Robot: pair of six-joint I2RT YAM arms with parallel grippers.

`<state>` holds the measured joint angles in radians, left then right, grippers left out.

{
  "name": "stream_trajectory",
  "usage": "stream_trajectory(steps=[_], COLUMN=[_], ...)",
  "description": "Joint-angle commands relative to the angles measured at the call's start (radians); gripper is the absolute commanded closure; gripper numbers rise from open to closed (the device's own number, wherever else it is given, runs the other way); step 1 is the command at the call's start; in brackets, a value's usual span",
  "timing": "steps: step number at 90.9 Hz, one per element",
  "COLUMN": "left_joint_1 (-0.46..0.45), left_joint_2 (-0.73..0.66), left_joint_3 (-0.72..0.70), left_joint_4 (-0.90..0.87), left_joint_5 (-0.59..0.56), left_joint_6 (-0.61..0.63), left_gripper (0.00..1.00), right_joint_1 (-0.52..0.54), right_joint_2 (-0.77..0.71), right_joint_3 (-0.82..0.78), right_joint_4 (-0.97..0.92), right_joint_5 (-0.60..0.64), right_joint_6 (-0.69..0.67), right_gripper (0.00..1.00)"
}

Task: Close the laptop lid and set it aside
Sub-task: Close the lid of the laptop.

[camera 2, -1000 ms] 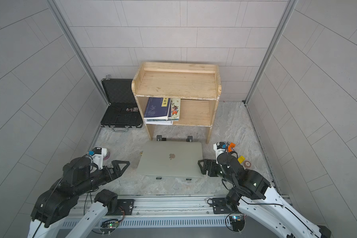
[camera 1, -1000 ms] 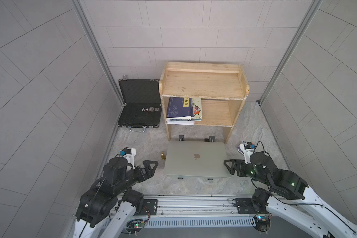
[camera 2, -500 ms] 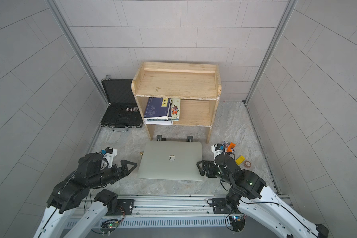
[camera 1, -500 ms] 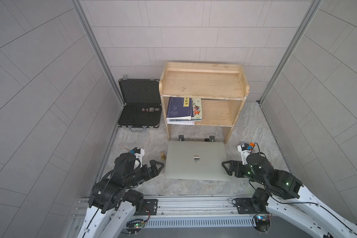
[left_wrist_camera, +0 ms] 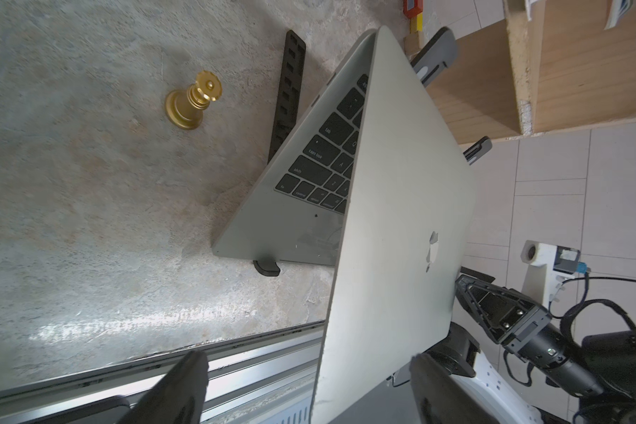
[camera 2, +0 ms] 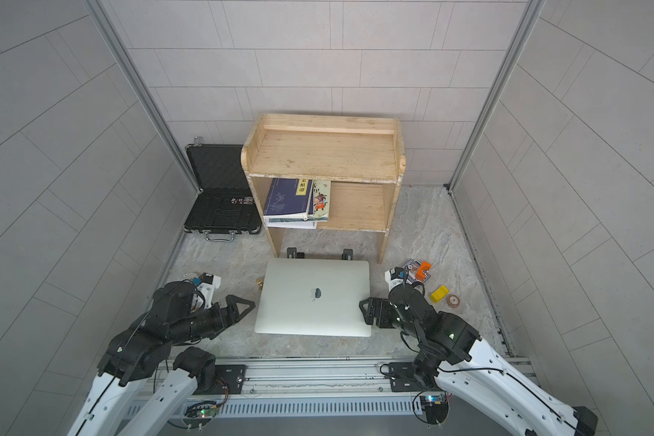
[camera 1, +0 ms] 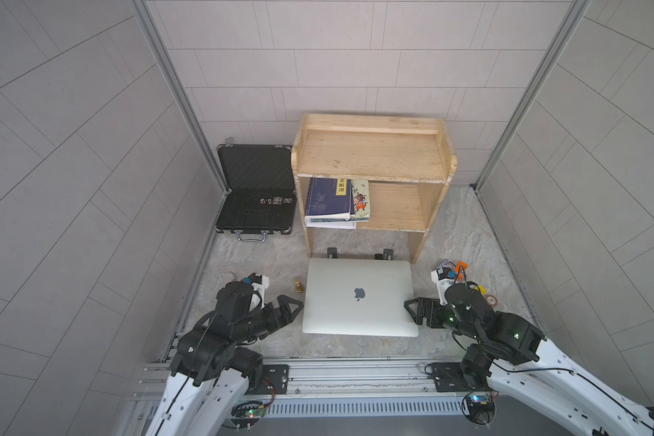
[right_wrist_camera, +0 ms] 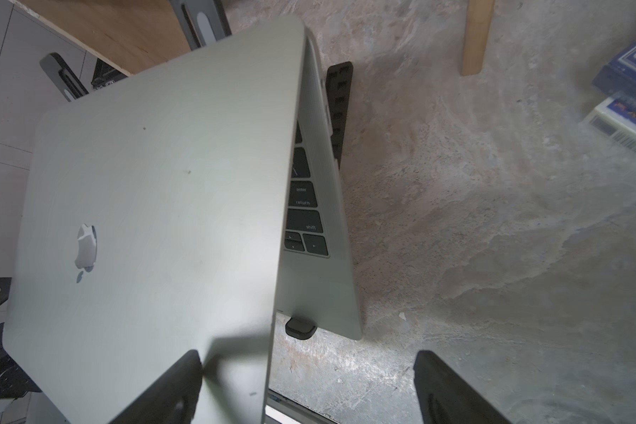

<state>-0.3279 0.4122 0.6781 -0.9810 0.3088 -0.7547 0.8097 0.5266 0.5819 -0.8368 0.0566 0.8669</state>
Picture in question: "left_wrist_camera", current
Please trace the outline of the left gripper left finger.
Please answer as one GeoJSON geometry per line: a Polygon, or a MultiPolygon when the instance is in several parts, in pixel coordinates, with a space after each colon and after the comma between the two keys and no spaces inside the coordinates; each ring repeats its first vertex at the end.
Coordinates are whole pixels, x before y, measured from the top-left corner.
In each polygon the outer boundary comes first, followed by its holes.
{"type": "Polygon", "coordinates": [[[206,353],[192,351],[118,423],[199,423],[209,381],[206,353]]]}

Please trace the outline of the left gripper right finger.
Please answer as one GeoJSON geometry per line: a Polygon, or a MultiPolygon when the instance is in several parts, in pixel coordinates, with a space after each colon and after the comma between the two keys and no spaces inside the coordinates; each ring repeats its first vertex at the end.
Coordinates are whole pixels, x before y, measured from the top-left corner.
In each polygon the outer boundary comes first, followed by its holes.
{"type": "Polygon", "coordinates": [[[422,423],[498,423],[429,354],[414,356],[410,371],[410,383],[422,423]]]}

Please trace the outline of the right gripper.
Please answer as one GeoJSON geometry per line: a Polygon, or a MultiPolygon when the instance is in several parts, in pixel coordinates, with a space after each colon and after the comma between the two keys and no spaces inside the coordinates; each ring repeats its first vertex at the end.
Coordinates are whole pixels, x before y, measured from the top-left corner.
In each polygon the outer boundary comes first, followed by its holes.
{"type": "Polygon", "coordinates": [[[495,278],[467,267],[460,268],[455,295],[461,307],[489,339],[510,353],[519,353],[551,322],[549,312],[528,296],[492,284],[495,278]]]}

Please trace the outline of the silver laptop computer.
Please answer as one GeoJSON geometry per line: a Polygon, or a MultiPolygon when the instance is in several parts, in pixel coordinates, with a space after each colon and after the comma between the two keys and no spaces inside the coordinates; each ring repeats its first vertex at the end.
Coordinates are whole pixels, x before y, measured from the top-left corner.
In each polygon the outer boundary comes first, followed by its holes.
{"type": "Polygon", "coordinates": [[[386,26],[367,30],[213,244],[220,257],[330,266],[310,420],[332,422],[444,339],[476,200],[475,175],[386,26]],[[330,175],[303,154],[360,74],[367,93],[346,196],[276,189],[330,175]]]}

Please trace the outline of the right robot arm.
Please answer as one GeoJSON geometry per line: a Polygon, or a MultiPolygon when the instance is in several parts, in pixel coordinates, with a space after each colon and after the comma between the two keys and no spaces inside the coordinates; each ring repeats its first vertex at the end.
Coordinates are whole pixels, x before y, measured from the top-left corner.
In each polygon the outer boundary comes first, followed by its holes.
{"type": "MultiPolygon", "coordinates": [[[[463,268],[455,282],[460,305],[489,339],[539,370],[548,385],[579,401],[574,423],[636,423],[636,324],[612,300],[584,298],[552,324],[552,315],[528,296],[463,268]],[[577,344],[572,325],[587,307],[604,305],[627,329],[587,336],[577,344]]],[[[412,358],[409,383],[424,423],[558,423],[529,406],[489,367],[480,367],[479,343],[452,323],[448,336],[412,358]]]]}

